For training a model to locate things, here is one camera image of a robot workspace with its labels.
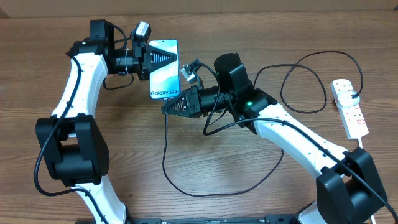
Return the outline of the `Samsung Galaxy smartphone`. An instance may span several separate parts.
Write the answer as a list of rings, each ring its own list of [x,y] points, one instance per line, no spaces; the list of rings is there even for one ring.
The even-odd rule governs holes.
[[[177,54],[176,61],[150,73],[150,97],[155,100],[173,98],[180,93],[178,41],[152,40],[149,45]]]

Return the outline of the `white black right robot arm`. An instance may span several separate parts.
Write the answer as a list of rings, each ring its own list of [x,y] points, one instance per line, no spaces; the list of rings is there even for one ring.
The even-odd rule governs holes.
[[[234,124],[248,128],[288,153],[315,179],[317,199],[292,223],[364,223],[381,208],[387,195],[371,155],[349,151],[323,139],[286,112],[277,100],[248,78],[237,53],[219,56],[211,69],[217,86],[194,85],[162,107],[165,115],[188,118],[229,111]]]

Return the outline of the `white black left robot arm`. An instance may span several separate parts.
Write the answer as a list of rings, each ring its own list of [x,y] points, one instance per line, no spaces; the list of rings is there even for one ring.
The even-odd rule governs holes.
[[[59,104],[50,117],[38,119],[35,125],[40,144],[34,168],[36,189],[48,197],[76,192],[95,223],[134,223],[111,185],[109,149],[95,121],[106,77],[137,75],[148,80],[150,73],[177,61],[176,53],[148,44],[150,24],[139,22],[123,37],[120,48],[114,37],[118,29],[104,19],[90,21],[89,37],[74,42],[66,52],[71,69]]]

